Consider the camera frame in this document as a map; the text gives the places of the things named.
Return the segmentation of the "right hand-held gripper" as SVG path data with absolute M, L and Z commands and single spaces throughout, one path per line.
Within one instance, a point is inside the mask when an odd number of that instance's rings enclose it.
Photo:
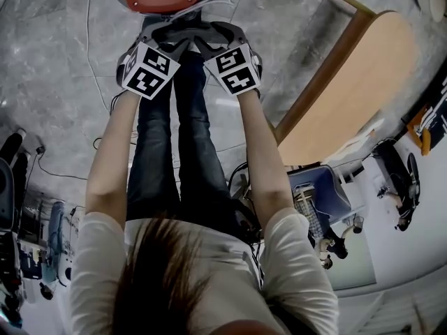
M 195 32 L 194 44 L 205 67 L 231 96 L 261 85 L 263 62 L 243 30 L 226 22 L 210 22 Z

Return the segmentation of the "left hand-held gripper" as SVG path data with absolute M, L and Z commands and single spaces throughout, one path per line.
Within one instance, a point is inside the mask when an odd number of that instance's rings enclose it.
M 199 31 L 196 27 L 178 29 L 167 22 L 146 26 L 118 59 L 117 84 L 143 98 L 153 99 L 172 80 L 179 68 L 179 58 Z

